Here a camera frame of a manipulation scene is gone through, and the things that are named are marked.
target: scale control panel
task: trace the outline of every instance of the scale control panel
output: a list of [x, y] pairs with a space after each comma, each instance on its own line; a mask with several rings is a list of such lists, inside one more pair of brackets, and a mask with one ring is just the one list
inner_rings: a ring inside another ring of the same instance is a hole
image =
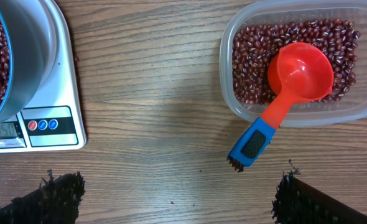
[[77, 144], [77, 131], [69, 106], [25, 108], [0, 124], [0, 149], [50, 148]]
[[78, 144], [72, 112], [68, 106], [26, 108], [21, 115], [32, 147]]

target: measuring cup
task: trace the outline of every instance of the measuring cup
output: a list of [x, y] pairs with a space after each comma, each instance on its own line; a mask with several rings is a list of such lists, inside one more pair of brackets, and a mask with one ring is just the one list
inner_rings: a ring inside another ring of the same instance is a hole
[[249, 167], [270, 143], [290, 107], [322, 99], [332, 92], [333, 69], [318, 48], [293, 43], [280, 49], [268, 68], [269, 84], [277, 94], [228, 155], [235, 169]]

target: wood grain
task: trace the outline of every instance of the wood grain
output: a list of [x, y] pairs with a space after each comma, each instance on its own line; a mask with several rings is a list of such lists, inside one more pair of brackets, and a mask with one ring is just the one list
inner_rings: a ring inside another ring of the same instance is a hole
[[79, 57], [88, 145], [0, 154], [0, 207], [47, 169], [80, 170], [77, 223], [272, 223], [289, 159], [307, 184], [367, 215], [367, 118], [281, 128], [250, 169], [225, 161], [249, 123], [225, 105], [220, 38], [244, 0], [59, 0]]

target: digital kitchen scale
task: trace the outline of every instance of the digital kitchen scale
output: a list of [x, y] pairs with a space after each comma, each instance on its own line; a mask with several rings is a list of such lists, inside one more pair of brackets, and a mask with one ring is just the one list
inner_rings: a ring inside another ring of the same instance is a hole
[[86, 136], [66, 20], [54, 0], [20, 3], [42, 35], [45, 68], [29, 104], [0, 124], [0, 152], [79, 149]]

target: plastic container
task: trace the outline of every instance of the plastic container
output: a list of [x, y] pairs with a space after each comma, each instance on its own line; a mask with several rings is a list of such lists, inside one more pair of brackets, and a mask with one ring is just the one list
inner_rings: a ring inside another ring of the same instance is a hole
[[348, 19], [361, 32], [353, 72], [356, 84], [339, 102], [293, 105], [282, 126], [301, 127], [339, 123], [367, 116], [367, 0], [265, 0], [252, 3], [229, 22], [221, 40], [220, 81], [226, 104], [238, 116], [253, 122], [264, 105], [240, 103], [233, 93], [232, 48], [236, 32], [256, 24], [278, 24], [309, 19]]

